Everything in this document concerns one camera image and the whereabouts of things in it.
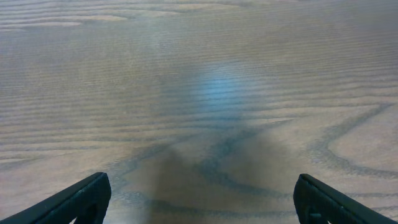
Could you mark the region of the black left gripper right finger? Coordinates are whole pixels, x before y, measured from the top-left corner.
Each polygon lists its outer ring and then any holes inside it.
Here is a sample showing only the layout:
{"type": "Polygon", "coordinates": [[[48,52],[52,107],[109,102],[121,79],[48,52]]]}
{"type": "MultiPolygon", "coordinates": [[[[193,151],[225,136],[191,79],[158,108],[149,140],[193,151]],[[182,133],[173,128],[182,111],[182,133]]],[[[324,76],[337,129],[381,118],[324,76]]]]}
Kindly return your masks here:
{"type": "Polygon", "coordinates": [[[300,224],[397,224],[308,174],[294,187],[300,224]]]}

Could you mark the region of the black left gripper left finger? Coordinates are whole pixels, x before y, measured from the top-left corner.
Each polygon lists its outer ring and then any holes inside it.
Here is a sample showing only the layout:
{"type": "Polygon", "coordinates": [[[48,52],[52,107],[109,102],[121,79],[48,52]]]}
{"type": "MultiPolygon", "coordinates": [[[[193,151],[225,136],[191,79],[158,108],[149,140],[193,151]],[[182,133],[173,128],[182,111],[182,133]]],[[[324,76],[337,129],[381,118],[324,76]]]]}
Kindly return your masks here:
{"type": "Polygon", "coordinates": [[[1,224],[102,224],[110,198],[108,175],[97,172],[1,224]]]}

